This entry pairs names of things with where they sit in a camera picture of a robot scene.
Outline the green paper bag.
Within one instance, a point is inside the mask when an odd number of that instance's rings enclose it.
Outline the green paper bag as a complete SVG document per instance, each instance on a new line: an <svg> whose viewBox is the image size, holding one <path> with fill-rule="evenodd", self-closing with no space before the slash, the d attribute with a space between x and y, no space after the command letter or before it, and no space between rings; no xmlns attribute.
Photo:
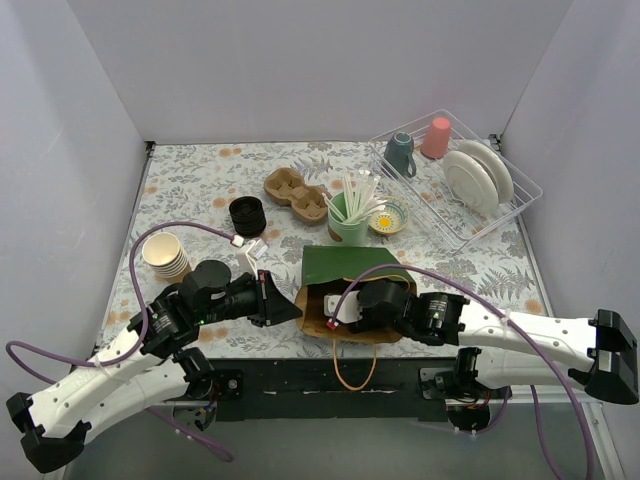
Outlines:
<svg viewBox="0 0 640 480"><path fill-rule="evenodd" d="M346 321L332 328L328 325L332 312L325 308L325 298L341 296L359 275L382 264L388 267L367 275L363 281L388 280L405 292L417 292L415 280L397 267L399 261L385 248L333 246L303 248L302 286L295 298L295 305L302 310L302 317L296 320L296 325L305 336L332 343L334 373L342 386L352 392L361 391L369 384L377 361L372 361L369 373L361 385L351 385L341 376L338 346L345 343L353 343L357 346L368 345L373 348L374 353L377 353L379 345L394 344L401 339L401 336L391 327L371 321L366 321L363 329L352 326Z"/></svg>

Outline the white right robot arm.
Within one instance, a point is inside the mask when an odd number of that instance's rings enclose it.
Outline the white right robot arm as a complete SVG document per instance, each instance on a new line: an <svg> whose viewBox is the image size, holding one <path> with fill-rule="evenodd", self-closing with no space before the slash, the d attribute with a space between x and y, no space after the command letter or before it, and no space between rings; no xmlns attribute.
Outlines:
<svg viewBox="0 0 640 480"><path fill-rule="evenodd" d="M447 396L566 381L600 401L639 401L638 342L615 311L574 319L491 311L463 295L416 295L388 280L366 282L325 310L352 332L389 327L425 345L458 347L454 370L431 382Z"/></svg>

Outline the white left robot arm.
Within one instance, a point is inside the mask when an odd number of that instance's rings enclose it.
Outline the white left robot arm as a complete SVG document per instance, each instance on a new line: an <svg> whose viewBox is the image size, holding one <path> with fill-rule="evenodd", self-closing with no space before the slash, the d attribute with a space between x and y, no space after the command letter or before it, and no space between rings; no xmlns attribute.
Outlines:
<svg viewBox="0 0 640 480"><path fill-rule="evenodd" d="M204 325L248 319L269 327L301 317L269 271L231 277L217 260L201 262L166 287L89 361L48 388L7 402L26 458L41 473L77 458L112 425L165 400L216 402L234 392L194 346Z"/></svg>

